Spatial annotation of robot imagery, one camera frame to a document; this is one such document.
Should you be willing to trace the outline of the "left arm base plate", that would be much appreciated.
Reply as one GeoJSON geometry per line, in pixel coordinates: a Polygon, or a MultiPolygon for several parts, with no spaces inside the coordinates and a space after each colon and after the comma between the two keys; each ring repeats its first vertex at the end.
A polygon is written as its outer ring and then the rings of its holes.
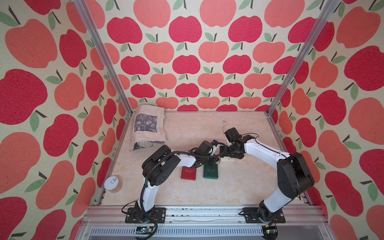
{"type": "Polygon", "coordinates": [[[151,223],[151,220],[158,224],[165,223],[166,208],[152,208],[146,214],[139,208],[133,207],[128,208],[126,213],[125,223],[126,224],[146,224],[151,223]]]}

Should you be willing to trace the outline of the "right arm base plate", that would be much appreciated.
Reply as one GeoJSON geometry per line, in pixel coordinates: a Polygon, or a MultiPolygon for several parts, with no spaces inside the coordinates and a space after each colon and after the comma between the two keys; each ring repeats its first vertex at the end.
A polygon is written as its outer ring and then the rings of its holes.
{"type": "Polygon", "coordinates": [[[282,210],[275,213],[269,212],[266,208],[243,208],[239,215],[245,218],[247,224],[284,224],[286,219],[282,210]]]}

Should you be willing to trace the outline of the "cream lift-off box lid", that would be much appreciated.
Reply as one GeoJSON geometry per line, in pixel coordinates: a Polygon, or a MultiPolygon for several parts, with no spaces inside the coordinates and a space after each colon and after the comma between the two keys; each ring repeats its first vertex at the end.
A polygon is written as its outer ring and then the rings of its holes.
{"type": "Polygon", "coordinates": [[[221,162],[225,162],[225,163],[229,163],[229,162],[234,162],[236,160],[236,158],[231,158],[231,157],[221,157],[220,158],[221,162]]]}

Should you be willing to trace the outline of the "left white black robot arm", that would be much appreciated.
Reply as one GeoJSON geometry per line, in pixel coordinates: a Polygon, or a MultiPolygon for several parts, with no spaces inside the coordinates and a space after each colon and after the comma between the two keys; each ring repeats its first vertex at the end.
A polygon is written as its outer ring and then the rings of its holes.
{"type": "Polygon", "coordinates": [[[224,143],[203,141],[188,152],[173,151],[167,145],[161,146],[142,164],[144,186],[138,206],[148,214],[155,206],[158,188],[177,167],[198,168],[204,164],[214,165],[229,150],[224,143]]]}

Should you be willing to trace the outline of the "green jewelry box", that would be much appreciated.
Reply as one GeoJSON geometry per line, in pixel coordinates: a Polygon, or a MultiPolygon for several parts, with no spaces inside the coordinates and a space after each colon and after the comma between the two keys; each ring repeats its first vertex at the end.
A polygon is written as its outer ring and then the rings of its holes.
{"type": "Polygon", "coordinates": [[[217,180],[219,178],[218,165],[204,165],[203,178],[217,180]]]}

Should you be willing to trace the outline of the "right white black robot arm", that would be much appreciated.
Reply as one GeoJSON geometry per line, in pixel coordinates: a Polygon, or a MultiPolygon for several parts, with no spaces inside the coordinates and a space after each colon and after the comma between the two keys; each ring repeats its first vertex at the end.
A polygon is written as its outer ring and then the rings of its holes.
{"type": "Polygon", "coordinates": [[[227,150],[229,157],[242,159],[245,154],[252,155],[277,170],[277,188],[259,204],[262,221],[273,218],[285,205],[314,186],[314,177],[302,154],[274,149],[256,137],[241,135],[236,128],[227,130],[225,136],[231,143],[227,150]]]}

